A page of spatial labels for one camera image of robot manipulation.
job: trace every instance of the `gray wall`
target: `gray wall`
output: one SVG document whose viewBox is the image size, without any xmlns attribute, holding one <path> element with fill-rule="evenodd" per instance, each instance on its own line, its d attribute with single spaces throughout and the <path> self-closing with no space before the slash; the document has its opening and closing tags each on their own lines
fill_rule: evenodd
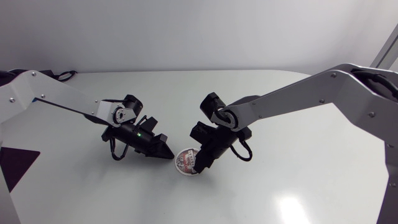
<svg viewBox="0 0 398 224">
<path fill-rule="evenodd" d="M 396 0 L 4 0 L 0 69 L 283 69 L 368 66 Z"/>
</svg>

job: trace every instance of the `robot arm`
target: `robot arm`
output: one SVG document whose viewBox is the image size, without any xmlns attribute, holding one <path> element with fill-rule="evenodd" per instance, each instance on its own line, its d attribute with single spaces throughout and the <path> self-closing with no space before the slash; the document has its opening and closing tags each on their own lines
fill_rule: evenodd
<svg viewBox="0 0 398 224">
<path fill-rule="evenodd" d="M 134 124 L 142 109 L 142 103 L 134 96 L 127 95 L 123 100 L 90 98 L 37 71 L 23 72 L 0 86 L 0 124 L 26 110 L 34 99 L 83 114 L 94 123 L 107 125 L 102 138 L 110 141 L 112 156 L 116 160 L 124 157 L 128 146 L 146 156 L 174 158 L 166 145 L 167 136 L 154 136 L 152 130 L 157 124 L 154 118 L 146 119 L 145 116 Z M 122 157 L 114 154 L 115 139 L 126 143 Z"/>
<path fill-rule="evenodd" d="M 215 94 L 209 94 L 200 105 L 217 128 L 201 122 L 192 129 L 191 137 L 201 143 L 194 169 L 210 168 L 233 143 L 239 140 L 251 150 L 246 140 L 251 137 L 248 125 L 271 116 L 333 103 L 357 127 L 385 142 L 389 184 L 377 223 L 398 220 L 398 74 L 373 68 L 343 64 L 304 80 L 268 93 L 247 96 L 226 106 Z"/>
</svg>

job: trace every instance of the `black cable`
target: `black cable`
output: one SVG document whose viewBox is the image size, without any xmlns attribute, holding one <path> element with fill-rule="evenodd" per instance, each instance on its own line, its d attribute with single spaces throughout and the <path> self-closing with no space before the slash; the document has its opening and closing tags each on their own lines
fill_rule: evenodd
<svg viewBox="0 0 398 224">
<path fill-rule="evenodd" d="M 146 115 L 144 115 L 144 116 L 141 118 L 141 120 L 138 121 L 138 123 L 136 124 L 136 126 L 139 126 L 139 125 L 142 123 L 143 120 L 147 120 L 147 116 L 146 116 Z"/>
<path fill-rule="evenodd" d="M 369 72 L 353 72 L 354 75 L 358 75 L 359 78 L 366 78 L 370 79 L 376 83 L 380 83 L 382 86 L 386 87 L 391 93 L 394 98 L 398 100 L 398 87 L 393 84 L 388 78 L 381 74 L 372 74 Z"/>
<path fill-rule="evenodd" d="M 127 153 L 127 149 L 129 148 L 129 144 L 126 144 L 126 147 L 124 147 L 124 150 L 123 150 L 122 155 L 121 155 L 120 157 L 118 157 L 118 156 L 114 153 L 114 148 L 115 148 L 115 146 L 116 146 L 115 138 L 112 137 L 112 138 L 109 140 L 109 143 L 110 143 L 110 145 L 111 145 L 111 154 L 112 154 L 112 158 L 113 158 L 114 160 L 116 160 L 116 161 L 122 160 L 122 159 L 124 158 L 124 156 L 126 155 L 126 153 Z"/>
<path fill-rule="evenodd" d="M 238 158 L 240 158 L 241 160 L 245 161 L 245 162 L 249 162 L 252 158 L 253 158 L 253 153 L 251 152 L 251 149 L 249 147 L 249 145 L 246 143 L 246 141 L 241 141 L 242 146 L 248 151 L 249 153 L 249 157 L 245 158 L 242 157 L 241 155 L 238 154 L 238 152 L 236 152 L 234 146 L 231 146 L 231 150 L 232 152 L 235 154 L 235 156 L 237 156 Z"/>
<path fill-rule="evenodd" d="M 15 73 L 8 72 L 8 71 L 0 71 L 0 73 L 2 73 L 2 74 L 7 74 L 7 75 L 10 75 L 10 76 L 12 76 L 12 77 L 17 76 Z"/>
<path fill-rule="evenodd" d="M 76 75 L 77 73 L 78 73 L 78 72 L 76 72 L 76 71 L 74 71 L 74 70 L 72 70 L 72 71 L 67 71 L 67 72 L 62 72 L 62 73 L 59 74 L 59 75 L 55 75 L 54 78 L 55 78 L 56 80 L 60 81 L 60 82 L 66 82 L 66 81 L 68 81 L 69 79 L 71 79 L 74 75 Z M 67 75 L 67 74 L 70 74 L 70 76 L 68 76 L 68 77 L 66 77 L 66 78 L 63 78 L 63 79 L 60 79 L 61 76 Z"/>
</svg>

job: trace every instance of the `white tabletop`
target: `white tabletop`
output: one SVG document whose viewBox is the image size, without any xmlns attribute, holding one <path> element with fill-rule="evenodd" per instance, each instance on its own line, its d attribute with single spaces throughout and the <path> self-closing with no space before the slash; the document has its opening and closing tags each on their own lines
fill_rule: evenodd
<svg viewBox="0 0 398 224">
<path fill-rule="evenodd" d="M 174 154 L 200 144 L 212 91 L 230 104 L 307 75 L 275 70 L 78 74 L 97 100 L 132 94 Z M 132 149 L 114 161 L 105 126 L 42 102 L 3 124 L 3 146 L 40 151 L 11 197 L 22 223 L 376 223 L 387 183 L 383 142 L 324 105 L 250 125 L 251 162 L 231 151 L 200 175 Z M 117 142 L 120 153 L 124 147 Z"/>
</svg>

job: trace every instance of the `aluminum arm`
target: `aluminum arm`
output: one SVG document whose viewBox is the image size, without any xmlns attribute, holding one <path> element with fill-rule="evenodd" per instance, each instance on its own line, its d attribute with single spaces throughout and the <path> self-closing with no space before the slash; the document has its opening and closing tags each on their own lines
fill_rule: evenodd
<svg viewBox="0 0 398 224">
<path fill-rule="evenodd" d="M 26 110 L 33 99 L 81 113 L 96 123 L 120 127 L 137 117 L 120 102 L 90 98 L 84 93 L 37 71 L 26 71 L 0 86 L 0 124 Z"/>
<path fill-rule="evenodd" d="M 259 119 L 335 104 L 351 123 L 384 140 L 389 180 L 377 223 L 397 223 L 398 103 L 383 86 L 358 79 L 354 75 L 357 71 L 381 74 L 395 86 L 398 84 L 398 73 L 343 64 L 264 96 L 242 98 L 219 110 L 229 122 L 215 113 L 211 121 L 239 131 Z"/>
</svg>

